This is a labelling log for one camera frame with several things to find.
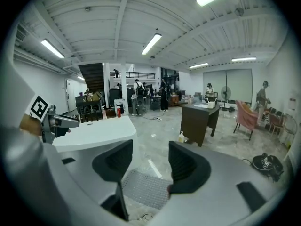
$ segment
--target gray mesh pad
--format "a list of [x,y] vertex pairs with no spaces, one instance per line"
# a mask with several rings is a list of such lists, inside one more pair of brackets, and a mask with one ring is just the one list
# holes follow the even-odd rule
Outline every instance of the gray mesh pad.
[[161,209],[168,200],[167,186],[172,183],[131,170],[121,184],[125,196],[146,206]]

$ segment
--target doorway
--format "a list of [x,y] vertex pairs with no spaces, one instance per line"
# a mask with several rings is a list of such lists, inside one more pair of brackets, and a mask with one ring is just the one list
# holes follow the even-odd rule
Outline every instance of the doorway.
[[66,80],[66,94],[67,94],[68,112],[76,110],[74,84],[70,80]]

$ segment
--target red bottle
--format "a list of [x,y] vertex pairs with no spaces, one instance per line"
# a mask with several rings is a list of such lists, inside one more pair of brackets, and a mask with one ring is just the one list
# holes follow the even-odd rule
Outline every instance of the red bottle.
[[118,118],[121,117],[121,109],[120,109],[120,106],[117,106],[117,116],[118,116]]

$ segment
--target black pants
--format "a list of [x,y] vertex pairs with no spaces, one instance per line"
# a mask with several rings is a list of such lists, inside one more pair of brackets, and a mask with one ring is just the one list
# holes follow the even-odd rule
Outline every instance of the black pants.
[[168,101],[166,95],[161,97],[161,110],[168,110]]

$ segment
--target standing fan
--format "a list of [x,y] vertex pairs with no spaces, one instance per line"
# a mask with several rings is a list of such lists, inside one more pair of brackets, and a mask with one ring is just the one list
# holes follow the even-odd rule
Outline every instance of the standing fan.
[[221,96],[224,99],[224,107],[222,107],[222,111],[227,111],[228,108],[225,107],[226,100],[229,100],[231,97],[231,89],[228,86],[224,86],[221,90]]

